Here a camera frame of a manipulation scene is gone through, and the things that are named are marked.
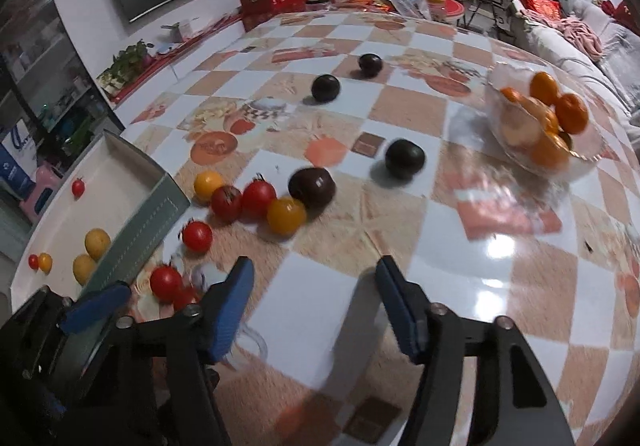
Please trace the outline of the red cherry tomato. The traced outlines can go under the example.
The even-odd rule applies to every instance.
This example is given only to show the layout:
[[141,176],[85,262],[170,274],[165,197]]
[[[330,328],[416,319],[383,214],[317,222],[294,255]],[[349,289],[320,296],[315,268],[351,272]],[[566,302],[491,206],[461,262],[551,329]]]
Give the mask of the red cherry tomato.
[[158,266],[150,276],[154,296],[163,304],[172,304],[182,290],[182,277],[170,265]]

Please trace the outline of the yellow cherry tomato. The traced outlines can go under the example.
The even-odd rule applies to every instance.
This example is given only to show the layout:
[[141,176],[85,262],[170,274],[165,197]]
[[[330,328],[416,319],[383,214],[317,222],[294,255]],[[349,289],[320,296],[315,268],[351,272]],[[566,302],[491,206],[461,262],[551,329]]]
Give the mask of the yellow cherry tomato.
[[280,237],[291,237],[307,221],[303,203],[291,197],[277,198],[270,203],[267,224],[270,232]]

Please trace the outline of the yellow tomato lower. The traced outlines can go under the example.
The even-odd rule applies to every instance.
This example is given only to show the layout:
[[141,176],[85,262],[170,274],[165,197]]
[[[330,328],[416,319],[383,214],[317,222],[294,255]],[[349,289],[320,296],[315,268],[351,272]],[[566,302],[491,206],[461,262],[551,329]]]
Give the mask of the yellow tomato lower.
[[49,253],[42,252],[38,255],[38,267],[45,274],[49,275],[52,270],[53,260]]

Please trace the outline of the red tomato nearest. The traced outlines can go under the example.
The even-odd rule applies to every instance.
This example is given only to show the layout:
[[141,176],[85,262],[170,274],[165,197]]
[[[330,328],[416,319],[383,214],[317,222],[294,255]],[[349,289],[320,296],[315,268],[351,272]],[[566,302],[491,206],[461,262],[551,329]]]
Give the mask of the red tomato nearest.
[[35,254],[32,254],[28,258],[28,264],[33,270],[40,270],[39,256],[35,255]]

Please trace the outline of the red tomato lower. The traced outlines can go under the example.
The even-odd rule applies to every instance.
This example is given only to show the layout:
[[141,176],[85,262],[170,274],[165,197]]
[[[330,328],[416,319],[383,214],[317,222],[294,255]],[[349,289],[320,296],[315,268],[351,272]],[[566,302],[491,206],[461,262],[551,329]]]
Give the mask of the red tomato lower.
[[200,302],[198,292],[192,286],[187,286],[182,288],[175,295],[174,300],[172,301],[172,307],[174,308],[174,312],[178,313],[187,305],[196,304],[198,302]]

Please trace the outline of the dark red tomato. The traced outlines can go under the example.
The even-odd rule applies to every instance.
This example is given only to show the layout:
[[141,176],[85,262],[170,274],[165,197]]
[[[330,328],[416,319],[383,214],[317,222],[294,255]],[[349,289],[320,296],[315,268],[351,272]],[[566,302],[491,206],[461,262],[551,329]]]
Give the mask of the dark red tomato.
[[232,185],[220,186],[213,192],[210,208],[219,221],[231,224],[242,214],[242,192]]

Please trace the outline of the yellow tomato left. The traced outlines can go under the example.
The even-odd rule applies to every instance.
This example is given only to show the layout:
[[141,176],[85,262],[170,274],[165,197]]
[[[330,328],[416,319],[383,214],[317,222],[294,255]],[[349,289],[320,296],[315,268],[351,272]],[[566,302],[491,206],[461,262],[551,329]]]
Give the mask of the yellow tomato left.
[[215,190],[225,184],[224,178],[216,171],[199,172],[193,181],[194,196],[200,203],[210,203]]

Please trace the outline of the bright red tomato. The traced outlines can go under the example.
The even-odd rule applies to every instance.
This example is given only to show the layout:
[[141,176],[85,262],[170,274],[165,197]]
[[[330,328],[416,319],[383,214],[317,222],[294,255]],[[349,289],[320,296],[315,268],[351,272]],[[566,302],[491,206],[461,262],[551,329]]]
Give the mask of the bright red tomato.
[[268,180],[257,174],[242,191],[243,215],[249,220],[261,220],[267,215],[270,204],[277,199],[277,192]]

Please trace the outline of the green potted plant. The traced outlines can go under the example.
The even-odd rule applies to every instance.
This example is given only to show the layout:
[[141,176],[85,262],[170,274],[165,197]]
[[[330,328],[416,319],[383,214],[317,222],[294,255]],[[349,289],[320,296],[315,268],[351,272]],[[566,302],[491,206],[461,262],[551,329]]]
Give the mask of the green potted plant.
[[149,49],[153,47],[152,43],[139,40],[136,44],[120,50],[113,56],[111,65],[98,76],[100,87],[107,94],[115,95],[127,85],[134,83],[151,65],[153,57],[149,54]]

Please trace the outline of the dark plum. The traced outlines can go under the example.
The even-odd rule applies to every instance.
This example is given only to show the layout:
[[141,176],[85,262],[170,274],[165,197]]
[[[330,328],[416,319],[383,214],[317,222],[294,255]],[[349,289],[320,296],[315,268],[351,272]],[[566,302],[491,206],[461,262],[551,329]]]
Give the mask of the dark plum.
[[383,59],[377,54],[363,54],[358,58],[358,67],[364,78],[375,78],[384,67]]
[[341,91],[341,83],[332,74],[322,74],[314,79],[311,84],[311,96],[319,104],[332,102]]
[[306,209],[320,210],[334,198],[336,185],[325,168],[303,168],[297,170],[288,181],[288,192]]
[[417,144],[398,138],[385,151],[385,166],[398,180],[411,180],[426,162],[424,150]]

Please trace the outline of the glass fruit bowl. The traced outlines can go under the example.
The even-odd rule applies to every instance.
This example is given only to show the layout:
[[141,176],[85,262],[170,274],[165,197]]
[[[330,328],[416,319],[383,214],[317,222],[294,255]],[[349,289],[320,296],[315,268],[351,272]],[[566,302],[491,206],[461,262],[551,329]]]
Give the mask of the glass fruit bowl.
[[555,105],[529,96],[535,69],[497,62],[489,69],[485,109],[491,133],[504,152],[539,176],[576,180],[596,166],[606,141],[591,121],[584,132],[570,135],[560,128]]

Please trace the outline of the orange mandarin right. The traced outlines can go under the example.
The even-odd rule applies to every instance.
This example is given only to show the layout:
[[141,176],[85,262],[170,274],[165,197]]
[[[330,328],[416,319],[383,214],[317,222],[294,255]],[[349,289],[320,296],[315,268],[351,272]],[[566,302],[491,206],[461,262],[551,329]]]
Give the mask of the orange mandarin right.
[[589,124],[589,110],[576,94],[566,93],[555,102],[555,115],[560,128],[570,135],[580,134]]

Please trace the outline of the orange mandarin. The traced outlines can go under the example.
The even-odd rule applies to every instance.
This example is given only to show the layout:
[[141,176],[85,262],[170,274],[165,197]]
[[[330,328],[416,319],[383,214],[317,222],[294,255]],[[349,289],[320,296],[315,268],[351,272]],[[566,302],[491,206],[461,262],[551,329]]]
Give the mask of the orange mandarin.
[[552,107],[559,98],[559,87],[555,78],[548,72],[536,72],[529,82],[529,96]]
[[589,124],[589,110],[576,94],[566,93],[555,102],[555,115],[560,128],[570,135],[580,134]]

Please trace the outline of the dark plum far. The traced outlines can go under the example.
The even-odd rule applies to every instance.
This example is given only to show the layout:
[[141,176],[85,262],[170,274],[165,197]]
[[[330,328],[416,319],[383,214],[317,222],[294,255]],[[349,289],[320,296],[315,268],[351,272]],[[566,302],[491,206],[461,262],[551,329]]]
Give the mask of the dark plum far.
[[383,59],[377,54],[363,54],[358,58],[358,67],[364,78],[375,78],[384,67]]

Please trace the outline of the pink blanket on sofa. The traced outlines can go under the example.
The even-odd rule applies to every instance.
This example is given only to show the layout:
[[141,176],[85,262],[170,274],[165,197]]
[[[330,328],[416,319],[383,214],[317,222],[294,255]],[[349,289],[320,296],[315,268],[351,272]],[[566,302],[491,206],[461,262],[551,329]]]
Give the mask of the pink blanket on sofa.
[[582,20],[570,16],[562,18],[556,25],[564,39],[576,47],[582,54],[588,56],[593,62],[597,62],[603,55],[600,38],[588,24]]

